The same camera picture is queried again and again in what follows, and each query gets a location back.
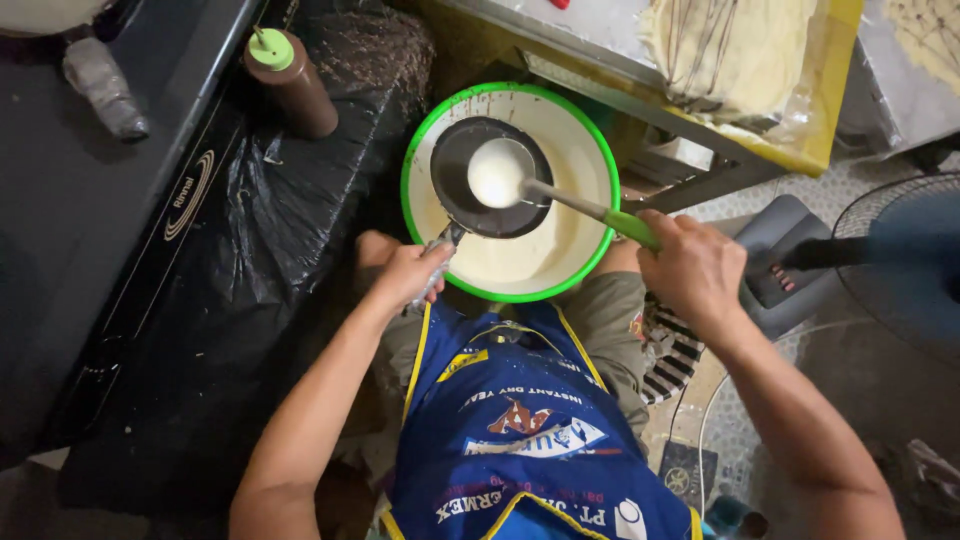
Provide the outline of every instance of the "green bowl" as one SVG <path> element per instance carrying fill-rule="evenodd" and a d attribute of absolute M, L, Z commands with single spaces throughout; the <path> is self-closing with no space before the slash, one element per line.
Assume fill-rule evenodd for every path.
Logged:
<path fill-rule="evenodd" d="M 554 92 L 551 92 L 550 90 L 541 88 L 539 86 L 520 85 L 517 83 L 487 83 L 484 85 L 467 88 L 466 90 L 460 91 L 454 94 L 449 99 L 440 103 L 435 109 L 433 109 L 433 111 L 430 112 L 429 115 L 427 115 L 426 119 L 423 120 L 423 123 L 420 124 L 420 127 L 417 129 L 417 132 L 414 133 L 413 140 L 410 141 L 410 146 L 407 148 L 407 153 L 403 161 L 403 172 L 400 177 L 400 198 L 401 198 L 401 203 L 403 205 L 403 217 L 404 217 L 404 220 L 406 221 L 407 229 L 410 231 L 410 235 L 413 237 L 414 241 L 416 241 L 417 243 L 425 244 L 427 241 L 430 241 L 433 239 L 433 237 L 424 238 L 424 234 L 418 230 L 417 220 L 415 219 L 415 216 L 413 215 L 413 212 L 411 210 L 411 206 L 412 206 L 411 197 L 410 197 L 411 171 L 414 169 L 415 164 L 417 164 L 416 157 L 417 157 L 418 149 L 424 143 L 424 139 L 428 137 L 428 134 L 431 134 L 432 136 L 430 137 L 431 140 L 429 140 L 427 144 L 432 145 L 433 141 L 436 140 L 436 135 L 443 132 L 443 130 L 439 130 L 439 131 L 434 130 L 434 127 L 435 125 L 438 124 L 438 122 L 449 124 L 452 121 L 456 121 L 469 116 L 489 115 L 491 117 L 504 120 L 508 123 L 511 123 L 512 125 L 515 125 L 521 130 L 524 130 L 524 125 L 517 125 L 517 124 L 524 124 L 524 122 L 529 124 L 531 119 L 528 116 L 530 116 L 530 114 L 523 114 L 523 113 L 519 114 L 517 116 L 516 123 L 515 123 L 513 112 L 511 112 L 507 117 L 501 117 L 504 115 L 502 113 L 499 115 L 497 114 L 497 107 L 504 100 L 503 99 L 494 100 L 493 98 L 494 97 L 503 98 L 505 94 L 503 94 L 502 92 L 510 92 L 509 95 L 511 100 L 513 100 L 516 94 L 523 94 L 520 97 L 523 99 L 527 99 L 527 101 L 530 102 L 530 104 L 532 104 L 534 107 L 536 106 L 536 103 L 539 102 L 540 100 L 545 100 L 556 106 L 559 106 L 559 108 L 561 109 L 561 110 L 556 110 L 556 108 L 552 108 L 553 112 L 556 112 L 558 114 L 563 114 L 563 111 L 565 111 L 570 116 L 572 116 L 572 118 L 576 121 L 576 123 L 579 123 L 579 125 L 583 127 L 585 133 L 588 134 L 588 138 L 592 139 L 592 141 L 596 144 L 596 149 L 599 151 L 599 155 L 602 161 L 595 168 L 605 167 L 605 171 L 596 170 L 595 172 L 597 173 L 598 180 L 601 180 L 601 177 L 603 176 L 601 173 L 605 172 L 607 178 L 602 180 L 607 180 L 610 182 L 610 186 L 609 186 L 610 207 L 612 209 L 620 208 L 620 180 L 619 180 L 619 175 L 617 174 L 616 165 L 613 161 L 613 153 L 611 152 L 610 146 L 607 144 L 606 139 L 604 139 L 603 135 L 600 133 L 600 130 L 597 129 L 597 127 L 593 124 L 593 122 L 589 118 L 587 118 L 587 116 L 580 109 L 578 109 L 576 106 L 574 106 L 572 103 L 570 103 L 560 95 Z M 464 109 L 463 106 L 458 107 L 464 102 L 467 102 L 466 111 L 463 110 Z M 454 115 L 454 112 L 456 110 L 458 110 L 462 114 L 462 116 L 453 119 L 452 116 Z M 422 173 L 423 170 L 427 170 L 427 171 L 429 170 L 428 164 L 429 163 L 426 164 L 427 166 L 424 166 L 423 164 L 417 164 L 417 170 L 420 171 L 419 174 L 423 174 Z M 595 202 L 598 202 L 601 204 L 606 203 L 606 201 L 595 201 Z M 466 282 L 460 277 L 453 274 L 452 272 L 448 272 L 445 276 L 445 279 L 447 282 L 453 283 L 457 287 L 465 290 L 470 294 L 473 294 L 475 296 L 478 296 L 480 298 L 484 298 L 490 301 L 506 302 L 511 304 L 535 302 L 537 300 L 543 300 L 545 298 L 549 298 L 551 296 L 555 296 L 561 292 L 564 292 L 568 288 L 570 288 L 571 286 L 573 286 L 574 284 L 582 280 L 587 275 L 587 273 L 589 273 L 589 271 L 592 270 L 594 266 L 596 266 L 597 262 L 599 262 L 600 260 L 600 257 L 602 257 L 604 253 L 606 253 L 607 248 L 610 246 L 610 242 L 612 238 L 613 238 L 613 230 L 610 228 L 606 228 L 602 236 L 599 236 L 597 238 L 598 241 L 596 243 L 595 249 L 592 251 L 589 257 L 583 260 L 583 264 L 579 265 L 579 268 L 577 268 L 575 271 L 572 271 L 571 269 L 569 276 L 566 277 L 565 279 L 562 279 L 559 282 L 556 282 L 549 286 L 545 286 L 542 289 L 538 289 L 538 290 L 532 290 L 532 291 L 527 291 L 522 293 L 507 293 L 502 291 L 491 291 L 491 290 L 487 290 L 485 288 L 476 286 L 474 284 L 471 284 L 469 282 Z"/>

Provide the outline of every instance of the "tiled floor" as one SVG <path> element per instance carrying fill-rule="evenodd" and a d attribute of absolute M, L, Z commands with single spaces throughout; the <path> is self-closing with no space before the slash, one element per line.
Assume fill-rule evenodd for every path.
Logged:
<path fill-rule="evenodd" d="M 954 154 L 942 168 L 949 170 L 958 166 L 960 166 L 960 153 Z M 789 175 L 679 213 L 690 214 L 704 222 L 725 220 L 760 212 L 775 197 L 791 194 L 832 226 L 847 205 L 857 197 L 876 187 L 917 174 L 916 170 L 905 161 L 896 158 L 883 163 L 839 163 L 832 166 L 819 179 Z M 854 302 L 832 302 L 820 309 L 810 320 L 804 321 L 793 332 L 828 322 L 852 320 L 869 320 L 869 317 Z M 822 332 L 842 333 L 842 331 L 842 329 L 835 329 Z M 784 358 L 797 363 L 798 358 L 803 357 L 812 335 L 812 333 L 794 336 L 788 334 L 785 339 L 777 343 L 777 348 Z M 723 366 L 713 354 L 707 352 L 686 392 L 682 396 L 652 407 L 651 422 L 645 438 L 651 449 L 650 465 L 654 471 L 660 467 L 663 444 L 670 438 L 671 424 L 673 424 L 674 441 L 697 446 L 704 410 L 724 374 Z M 769 458 L 764 453 L 759 436 L 746 414 L 736 389 L 730 382 L 724 383 L 716 397 L 707 419 L 703 443 L 706 450 L 713 450 L 719 454 L 717 478 L 711 496 L 715 498 L 721 492 L 728 493 L 742 501 L 760 506 L 762 501 L 755 491 L 759 492 L 763 489 L 759 487 L 763 485 L 760 477 L 769 469 L 767 466 Z"/>

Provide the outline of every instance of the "person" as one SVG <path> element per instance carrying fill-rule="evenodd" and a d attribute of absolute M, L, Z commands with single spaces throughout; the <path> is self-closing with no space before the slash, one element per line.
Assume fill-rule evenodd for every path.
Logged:
<path fill-rule="evenodd" d="M 404 312 L 452 246 L 422 255 L 379 233 L 358 271 L 379 276 L 263 431 L 230 511 L 237 539 L 318 538 L 314 491 L 378 343 L 406 388 L 381 520 L 405 538 L 703 537 L 698 512 L 646 466 L 639 434 L 645 287 L 726 366 L 774 461 L 801 488 L 818 539 L 903 538 L 863 444 L 741 308 L 746 253 L 688 216 L 646 210 L 654 254 L 615 242 L 563 310 L 469 320 L 431 291 Z"/>

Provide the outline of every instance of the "black plastic sheet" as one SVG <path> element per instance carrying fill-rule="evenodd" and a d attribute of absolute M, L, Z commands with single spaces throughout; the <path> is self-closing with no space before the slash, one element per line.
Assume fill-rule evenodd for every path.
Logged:
<path fill-rule="evenodd" d="M 152 517 L 223 512 L 263 426 L 352 301 L 353 238 L 403 231 L 399 170 L 433 44 L 377 2 L 303 2 L 291 31 L 340 114 L 289 138 L 245 74 L 236 155 L 213 182 L 133 362 L 60 478 L 67 505 Z"/>

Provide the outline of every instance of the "rinnai logo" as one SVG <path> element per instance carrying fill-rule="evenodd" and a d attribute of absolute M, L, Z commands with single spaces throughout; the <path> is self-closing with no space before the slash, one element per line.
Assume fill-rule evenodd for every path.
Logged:
<path fill-rule="evenodd" d="M 167 225 L 163 230 L 163 239 L 168 242 L 180 234 L 180 231 L 193 219 L 193 215 L 200 206 L 200 201 L 206 191 L 206 185 L 210 182 L 210 171 L 213 169 L 213 151 L 207 150 L 204 152 L 197 160 L 197 166 L 200 167 L 200 178 L 194 180 L 190 177 L 184 177 L 185 180 L 180 188 L 180 193 L 174 200 L 174 208 L 182 209 L 183 212 L 173 223 L 170 222 L 169 217 L 167 218 Z"/>

